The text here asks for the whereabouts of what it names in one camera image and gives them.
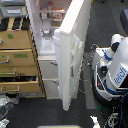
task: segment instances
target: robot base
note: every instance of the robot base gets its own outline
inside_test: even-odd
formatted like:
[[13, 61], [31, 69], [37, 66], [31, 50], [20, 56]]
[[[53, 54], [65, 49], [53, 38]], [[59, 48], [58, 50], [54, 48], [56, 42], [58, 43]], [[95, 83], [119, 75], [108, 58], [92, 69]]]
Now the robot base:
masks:
[[103, 106], [105, 107], [116, 107], [119, 104], [119, 99], [112, 99], [111, 101], [106, 100], [105, 98], [103, 98], [97, 91], [96, 89], [96, 85], [95, 85], [95, 79], [94, 79], [94, 75], [92, 78], [92, 88], [93, 88], [93, 94], [94, 97], [96, 98], [96, 100]]

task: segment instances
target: open drawer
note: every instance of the open drawer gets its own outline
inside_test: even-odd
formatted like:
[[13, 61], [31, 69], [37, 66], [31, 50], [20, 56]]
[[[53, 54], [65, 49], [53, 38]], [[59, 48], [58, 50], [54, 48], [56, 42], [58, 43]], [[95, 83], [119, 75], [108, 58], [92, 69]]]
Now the open drawer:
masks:
[[0, 50], [1, 66], [35, 65], [31, 49], [26, 50]]
[[33, 80], [31, 78], [30, 81], [0, 82], [0, 93], [29, 93], [29, 92], [40, 92], [38, 77], [33, 78]]
[[38, 75], [36, 65], [22, 67], [0, 67], [0, 77], [16, 77], [16, 76], [36, 76]]

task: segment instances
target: white panel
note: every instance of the white panel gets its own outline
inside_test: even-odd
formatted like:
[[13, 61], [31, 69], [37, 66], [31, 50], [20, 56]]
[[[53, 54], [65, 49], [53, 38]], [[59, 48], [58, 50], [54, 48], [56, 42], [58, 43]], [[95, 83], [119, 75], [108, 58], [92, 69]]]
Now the white panel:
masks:
[[32, 26], [32, 31], [36, 43], [37, 52], [40, 52], [42, 39], [40, 36], [40, 28], [42, 27], [42, 21], [39, 14], [39, 7], [37, 6], [37, 0], [25, 0], [26, 6], [30, 18], [30, 23]]
[[58, 79], [58, 66], [54, 64], [55, 60], [39, 60], [42, 79]]
[[71, 98], [78, 89], [78, 78], [89, 25], [90, 9], [90, 0], [73, 0], [60, 27], [62, 95], [65, 110], [69, 109]]
[[54, 83], [52, 81], [56, 80], [44, 80], [44, 87], [45, 87], [45, 92], [46, 92], [46, 97], [47, 99], [59, 99], [59, 92], [58, 92], [58, 87], [59, 84]]

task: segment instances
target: label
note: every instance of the label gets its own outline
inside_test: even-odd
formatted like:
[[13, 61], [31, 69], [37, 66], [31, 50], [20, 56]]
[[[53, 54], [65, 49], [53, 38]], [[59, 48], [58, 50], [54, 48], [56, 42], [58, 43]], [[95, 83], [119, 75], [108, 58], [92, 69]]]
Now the label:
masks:
[[13, 70], [13, 68], [9, 68], [9, 70]]
[[7, 10], [8, 14], [20, 14], [21, 11], [20, 9], [15, 9], [15, 10]]
[[12, 34], [7, 34], [7, 35], [8, 35], [9, 39], [13, 39], [14, 38]]
[[127, 76], [127, 73], [127, 69], [122, 64], [119, 65], [113, 77], [113, 81], [117, 87], [120, 87], [125, 77]]
[[14, 58], [28, 58], [27, 54], [13, 54]]
[[5, 55], [1, 55], [1, 58], [6, 58], [6, 56]]

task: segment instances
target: wooden cabinet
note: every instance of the wooden cabinet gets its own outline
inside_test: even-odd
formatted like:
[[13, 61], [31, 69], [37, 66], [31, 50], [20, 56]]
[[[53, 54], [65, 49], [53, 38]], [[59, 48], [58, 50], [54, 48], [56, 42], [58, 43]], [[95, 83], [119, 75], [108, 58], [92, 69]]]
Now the wooden cabinet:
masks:
[[0, 31], [0, 93], [26, 93], [44, 97], [44, 87], [30, 30]]

